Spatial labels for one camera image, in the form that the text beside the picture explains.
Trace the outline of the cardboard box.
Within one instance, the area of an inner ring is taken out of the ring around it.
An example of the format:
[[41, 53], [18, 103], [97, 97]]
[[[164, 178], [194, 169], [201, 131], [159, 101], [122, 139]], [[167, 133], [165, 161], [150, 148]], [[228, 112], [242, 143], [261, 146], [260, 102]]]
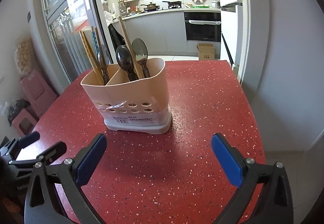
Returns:
[[215, 47], [213, 44], [209, 43], [198, 43], [198, 59], [200, 61], [208, 61], [215, 59]]

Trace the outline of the dark spoon large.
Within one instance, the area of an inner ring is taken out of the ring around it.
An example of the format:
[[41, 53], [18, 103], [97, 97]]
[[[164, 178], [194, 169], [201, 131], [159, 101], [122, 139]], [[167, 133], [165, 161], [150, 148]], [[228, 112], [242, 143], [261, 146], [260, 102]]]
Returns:
[[142, 39], [136, 38], [132, 42], [132, 48], [136, 62], [142, 67], [143, 76], [149, 78], [150, 72], [147, 68], [148, 50], [146, 44]]

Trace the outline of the black built-in oven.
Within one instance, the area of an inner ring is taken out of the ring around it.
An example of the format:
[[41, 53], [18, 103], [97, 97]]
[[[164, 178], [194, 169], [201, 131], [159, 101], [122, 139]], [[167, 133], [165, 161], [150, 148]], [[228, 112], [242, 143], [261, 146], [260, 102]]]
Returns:
[[221, 14], [218, 12], [185, 12], [187, 41], [221, 42]]

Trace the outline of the plain wooden chopstick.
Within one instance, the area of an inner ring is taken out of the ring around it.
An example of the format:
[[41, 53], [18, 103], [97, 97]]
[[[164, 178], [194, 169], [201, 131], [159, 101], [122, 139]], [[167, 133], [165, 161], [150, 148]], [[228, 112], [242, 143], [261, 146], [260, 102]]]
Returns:
[[126, 27], [125, 27], [125, 24], [123, 22], [123, 19], [121, 16], [118, 16], [118, 22], [121, 26], [121, 30], [123, 32], [123, 35], [124, 35], [124, 40], [125, 40], [125, 43], [126, 43], [126, 46], [127, 48], [129, 49], [129, 52], [131, 54], [131, 57], [132, 57], [132, 61], [133, 61], [133, 66], [134, 66], [134, 71], [135, 73], [137, 74], [137, 76], [142, 79], [144, 78], [143, 76], [143, 73], [142, 73], [142, 68], [141, 66], [137, 63], [136, 61], [136, 57], [135, 57], [135, 53], [134, 53], [134, 50], [132, 48], [132, 45], [131, 45], [131, 42], [130, 42], [130, 39], [129, 39], [129, 36], [128, 36], [128, 33], [127, 33], [127, 30], [126, 30]]

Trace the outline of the blue patterned wooden chopstick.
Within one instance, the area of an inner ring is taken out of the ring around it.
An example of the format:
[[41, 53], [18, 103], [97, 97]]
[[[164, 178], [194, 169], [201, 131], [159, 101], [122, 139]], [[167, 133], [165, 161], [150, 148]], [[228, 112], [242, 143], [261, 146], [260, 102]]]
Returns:
[[96, 50], [97, 61], [100, 61], [100, 45], [98, 43], [97, 31], [95, 27], [91, 27], [94, 48]]

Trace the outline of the bag of yellow balls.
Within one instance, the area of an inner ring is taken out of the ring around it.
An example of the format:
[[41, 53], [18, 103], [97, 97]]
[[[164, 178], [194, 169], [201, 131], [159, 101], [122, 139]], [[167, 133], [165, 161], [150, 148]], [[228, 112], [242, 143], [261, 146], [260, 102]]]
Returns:
[[20, 76], [29, 75], [35, 65], [34, 49], [30, 38], [24, 39], [15, 50], [14, 59]]

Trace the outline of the beige plastic utensil holder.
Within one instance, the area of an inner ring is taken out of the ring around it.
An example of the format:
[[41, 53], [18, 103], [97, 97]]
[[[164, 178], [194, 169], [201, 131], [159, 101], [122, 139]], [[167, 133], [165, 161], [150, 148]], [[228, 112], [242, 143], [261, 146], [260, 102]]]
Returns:
[[81, 86], [108, 129], [153, 135], [169, 130], [172, 114], [165, 61], [150, 58], [147, 67], [151, 77], [136, 81], [130, 81], [118, 64], [109, 65], [108, 70], [114, 74], [105, 86], [98, 84], [94, 71], [81, 80]]

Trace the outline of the frying pan on stove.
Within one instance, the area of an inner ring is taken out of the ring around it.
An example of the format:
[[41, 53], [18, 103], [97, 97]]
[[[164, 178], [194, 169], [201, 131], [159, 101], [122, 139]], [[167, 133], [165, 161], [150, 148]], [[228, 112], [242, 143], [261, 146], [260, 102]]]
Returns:
[[141, 4], [141, 6], [144, 7], [144, 12], [151, 12], [151, 11], [157, 11], [160, 9], [160, 6], [156, 3], [150, 2], [148, 5]]

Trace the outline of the sliding glass door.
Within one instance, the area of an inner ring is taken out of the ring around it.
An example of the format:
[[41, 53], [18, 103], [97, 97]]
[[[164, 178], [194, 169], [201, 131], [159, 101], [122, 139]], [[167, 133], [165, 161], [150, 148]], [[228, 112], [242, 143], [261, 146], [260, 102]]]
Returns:
[[106, 61], [112, 63], [108, 48], [109, 31], [101, 0], [41, 0], [41, 4], [55, 57], [68, 82], [91, 68], [80, 31], [92, 44], [91, 27], [97, 27], [106, 50]]

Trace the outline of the pink stacked stools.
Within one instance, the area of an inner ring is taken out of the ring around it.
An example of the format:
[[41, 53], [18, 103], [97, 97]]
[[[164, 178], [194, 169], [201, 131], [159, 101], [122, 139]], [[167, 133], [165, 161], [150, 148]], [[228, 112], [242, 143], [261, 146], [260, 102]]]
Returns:
[[45, 114], [58, 97], [36, 69], [21, 80], [21, 85], [31, 108], [38, 118]]

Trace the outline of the black plastic bag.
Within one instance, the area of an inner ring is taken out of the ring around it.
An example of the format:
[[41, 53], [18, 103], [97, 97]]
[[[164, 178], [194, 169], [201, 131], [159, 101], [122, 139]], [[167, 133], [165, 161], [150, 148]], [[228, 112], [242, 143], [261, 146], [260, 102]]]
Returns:
[[18, 116], [18, 114], [25, 108], [29, 107], [30, 103], [29, 101], [25, 99], [19, 99], [13, 103], [8, 109], [7, 112], [7, 119], [9, 122], [9, 125], [12, 125], [13, 120]]

